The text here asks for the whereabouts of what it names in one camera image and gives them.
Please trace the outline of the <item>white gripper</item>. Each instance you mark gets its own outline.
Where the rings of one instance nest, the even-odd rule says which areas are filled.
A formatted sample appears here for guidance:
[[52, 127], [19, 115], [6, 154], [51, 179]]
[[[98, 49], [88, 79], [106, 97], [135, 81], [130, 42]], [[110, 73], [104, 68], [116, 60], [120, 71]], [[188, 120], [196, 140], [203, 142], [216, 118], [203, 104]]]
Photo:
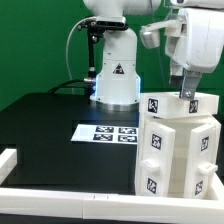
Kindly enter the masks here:
[[177, 63], [170, 66], [170, 84], [182, 83], [179, 97], [193, 100], [202, 73], [212, 73], [220, 61], [224, 11], [182, 8], [178, 17], [182, 22], [180, 36], [168, 36], [165, 47], [166, 55]]

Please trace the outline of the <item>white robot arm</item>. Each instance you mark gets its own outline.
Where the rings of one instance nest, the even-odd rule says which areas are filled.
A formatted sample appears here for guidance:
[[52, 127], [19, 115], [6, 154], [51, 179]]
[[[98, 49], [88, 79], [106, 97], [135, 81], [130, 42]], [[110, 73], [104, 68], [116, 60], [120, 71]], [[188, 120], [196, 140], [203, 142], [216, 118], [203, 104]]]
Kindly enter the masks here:
[[[165, 30], [165, 54], [170, 58], [170, 82], [179, 97], [192, 100], [204, 73], [217, 67], [224, 48], [224, 0], [83, 0], [93, 13], [90, 27], [104, 37], [102, 70], [96, 76], [91, 101], [110, 110], [129, 110], [140, 100], [136, 73], [137, 41], [160, 46]], [[128, 15], [154, 13], [160, 5], [175, 9], [168, 19], [145, 25], [136, 34]]]

